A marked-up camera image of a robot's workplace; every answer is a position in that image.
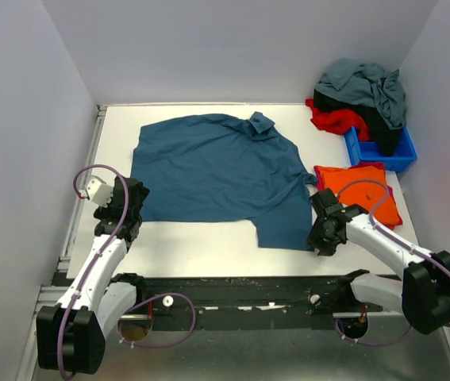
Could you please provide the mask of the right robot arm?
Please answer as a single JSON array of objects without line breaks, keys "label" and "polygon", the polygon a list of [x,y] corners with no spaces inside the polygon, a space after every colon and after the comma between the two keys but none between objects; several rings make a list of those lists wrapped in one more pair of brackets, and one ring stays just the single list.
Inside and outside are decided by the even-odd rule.
[{"label": "right robot arm", "polygon": [[450,327],[450,253],[432,252],[381,224],[357,204],[344,206],[329,189],[310,198],[317,215],[308,236],[325,256],[352,242],[382,261],[397,276],[388,279],[357,270],[340,279],[337,305],[347,311],[374,304],[402,314],[422,334]]}]

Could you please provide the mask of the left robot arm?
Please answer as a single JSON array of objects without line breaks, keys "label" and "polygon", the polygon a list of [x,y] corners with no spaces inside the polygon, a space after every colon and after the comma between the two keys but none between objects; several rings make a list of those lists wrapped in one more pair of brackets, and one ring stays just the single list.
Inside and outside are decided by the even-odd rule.
[{"label": "left robot arm", "polygon": [[117,177],[109,186],[94,177],[87,192],[98,206],[89,255],[63,296],[36,318],[39,367],[67,377],[94,374],[119,317],[141,312],[147,302],[140,276],[114,272],[138,236],[148,188],[136,179]]}]

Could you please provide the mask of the teal blue t-shirt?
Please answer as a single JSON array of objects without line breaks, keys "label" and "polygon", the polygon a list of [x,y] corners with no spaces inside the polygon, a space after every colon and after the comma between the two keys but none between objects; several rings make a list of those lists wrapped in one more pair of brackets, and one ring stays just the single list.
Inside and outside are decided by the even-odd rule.
[{"label": "teal blue t-shirt", "polygon": [[261,248],[309,251],[308,187],[298,147],[260,112],[172,118],[140,129],[131,176],[150,190],[145,221],[249,220]]}]

